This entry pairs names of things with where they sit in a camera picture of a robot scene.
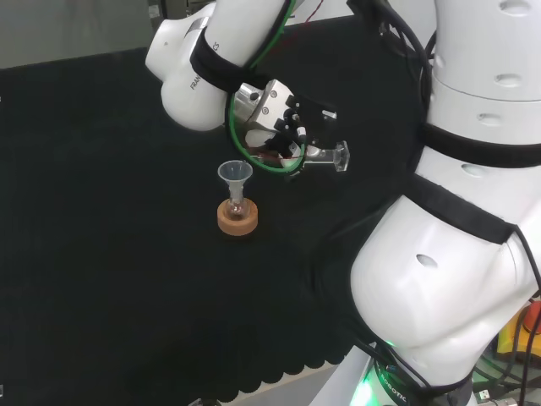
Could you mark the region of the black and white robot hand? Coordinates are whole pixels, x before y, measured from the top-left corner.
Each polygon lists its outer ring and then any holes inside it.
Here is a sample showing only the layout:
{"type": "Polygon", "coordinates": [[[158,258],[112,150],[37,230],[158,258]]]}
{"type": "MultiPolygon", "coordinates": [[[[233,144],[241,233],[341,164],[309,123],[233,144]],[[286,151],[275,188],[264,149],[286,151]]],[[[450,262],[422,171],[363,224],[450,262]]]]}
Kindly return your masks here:
{"type": "Polygon", "coordinates": [[[278,80],[259,89],[243,83],[227,99],[225,127],[233,147],[250,165],[267,173],[294,177],[307,165],[330,165],[347,171],[345,141],[325,149],[318,137],[331,129],[336,113],[278,80]]]}

